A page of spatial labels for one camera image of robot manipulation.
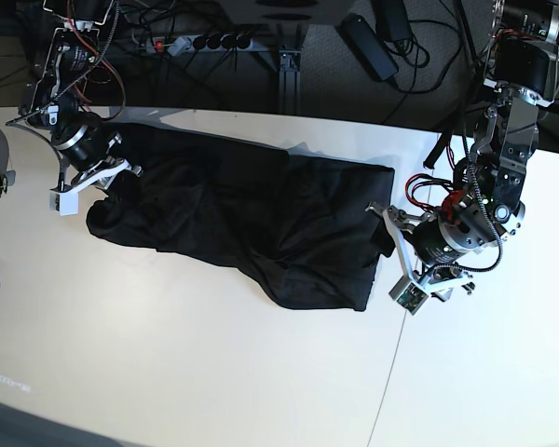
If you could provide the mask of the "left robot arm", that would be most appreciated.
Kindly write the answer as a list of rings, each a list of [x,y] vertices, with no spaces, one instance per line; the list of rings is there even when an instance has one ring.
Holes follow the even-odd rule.
[[[472,100],[487,102],[464,156],[449,161],[449,180],[418,173],[407,200],[422,213],[372,202],[368,210],[386,226],[402,266],[390,291],[414,314],[429,298],[447,301],[453,289],[473,293],[480,268],[460,264],[469,253],[498,250],[525,217],[521,194],[527,162],[539,147],[539,115],[559,114],[559,1],[496,1],[489,42],[474,62]]]

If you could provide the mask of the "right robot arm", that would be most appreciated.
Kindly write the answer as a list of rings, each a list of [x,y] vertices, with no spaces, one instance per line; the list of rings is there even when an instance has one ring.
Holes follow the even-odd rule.
[[[50,191],[50,207],[60,215],[78,212],[79,194],[94,186],[107,191],[122,172],[139,177],[143,169],[112,150],[122,143],[118,132],[108,133],[103,118],[89,110],[82,88],[90,74],[103,68],[115,79],[121,92],[120,111],[127,95],[117,70],[106,60],[112,44],[121,5],[118,1],[45,1],[42,8],[61,21],[56,28],[39,79],[31,87],[31,99],[9,128],[26,131],[52,149],[59,174]]]

